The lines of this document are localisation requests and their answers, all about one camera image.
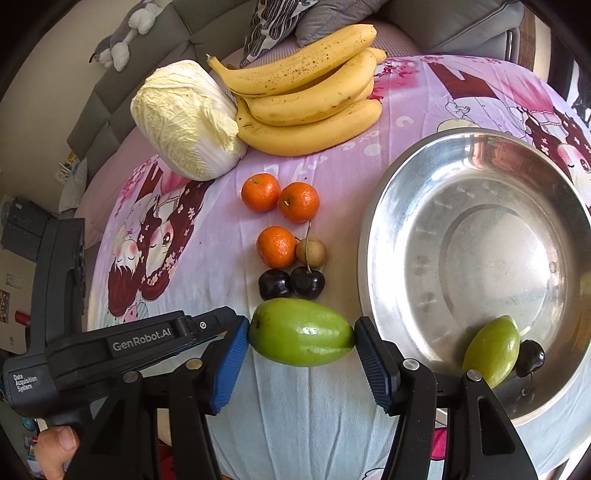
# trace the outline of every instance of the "human thumb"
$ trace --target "human thumb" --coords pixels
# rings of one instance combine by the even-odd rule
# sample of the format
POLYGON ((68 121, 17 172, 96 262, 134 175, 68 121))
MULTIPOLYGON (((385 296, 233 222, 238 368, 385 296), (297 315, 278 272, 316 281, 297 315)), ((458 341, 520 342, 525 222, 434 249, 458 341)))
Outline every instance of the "human thumb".
POLYGON ((35 457, 47 480, 64 478, 64 463, 70 461, 80 445, 70 427, 55 427, 39 434, 35 457))

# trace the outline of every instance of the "cherry stem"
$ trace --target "cherry stem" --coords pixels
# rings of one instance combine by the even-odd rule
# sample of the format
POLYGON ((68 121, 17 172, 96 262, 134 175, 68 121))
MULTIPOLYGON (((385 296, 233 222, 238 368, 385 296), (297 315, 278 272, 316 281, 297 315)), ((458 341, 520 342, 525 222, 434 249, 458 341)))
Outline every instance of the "cherry stem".
POLYGON ((534 373, 533 372, 530 372, 530 387, 527 389, 527 392, 525 391, 525 388, 523 388, 521 390, 521 396, 522 397, 527 397, 527 395, 530 394, 531 387, 532 387, 533 384, 534 384, 534 373))
POLYGON ((310 235, 310 228, 312 227, 312 220, 308 222, 308 231, 306 232, 306 268, 308 269, 308 273, 312 273, 310 269, 310 263, 308 262, 308 236, 310 235))

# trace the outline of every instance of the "green fruit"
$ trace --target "green fruit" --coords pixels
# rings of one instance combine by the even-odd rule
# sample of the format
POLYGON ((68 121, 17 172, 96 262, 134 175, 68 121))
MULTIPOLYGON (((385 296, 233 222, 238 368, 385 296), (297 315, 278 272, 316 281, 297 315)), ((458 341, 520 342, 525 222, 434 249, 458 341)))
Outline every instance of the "green fruit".
POLYGON ((466 350, 463 370, 478 370, 495 388, 509 375, 519 355, 519 332, 508 315, 485 325, 466 350))
POLYGON ((302 299, 272 299, 255 310, 248 341, 262 356, 294 367, 317 367, 343 358, 355 345, 341 315, 302 299))

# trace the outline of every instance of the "bunch of bananas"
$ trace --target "bunch of bananas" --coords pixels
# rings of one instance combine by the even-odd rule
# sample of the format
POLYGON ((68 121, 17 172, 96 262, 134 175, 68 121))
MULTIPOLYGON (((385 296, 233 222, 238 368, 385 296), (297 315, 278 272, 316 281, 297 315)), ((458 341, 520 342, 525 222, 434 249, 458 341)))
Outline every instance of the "bunch of bananas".
POLYGON ((273 155, 308 155, 363 133, 382 113, 374 88, 386 53, 373 25, 350 25, 268 65, 230 70, 207 62, 238 101, 238 136, 273 155))

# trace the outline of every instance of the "metal basin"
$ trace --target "metal basin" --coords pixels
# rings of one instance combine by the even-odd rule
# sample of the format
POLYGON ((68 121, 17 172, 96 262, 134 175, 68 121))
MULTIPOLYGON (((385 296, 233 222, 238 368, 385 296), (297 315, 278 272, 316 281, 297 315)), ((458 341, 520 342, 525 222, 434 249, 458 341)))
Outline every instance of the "metal basin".
POLYGON ((358 284, 382 337, 434 372, 460 375, 476 332, 511 315, 522 339, 546 351, 533 380, 512 373, 494 390, 524 424, 567 391, 589 348, 589 212, 560 169, 524 142, 472 128, 432 135, 376 188, 358 284))

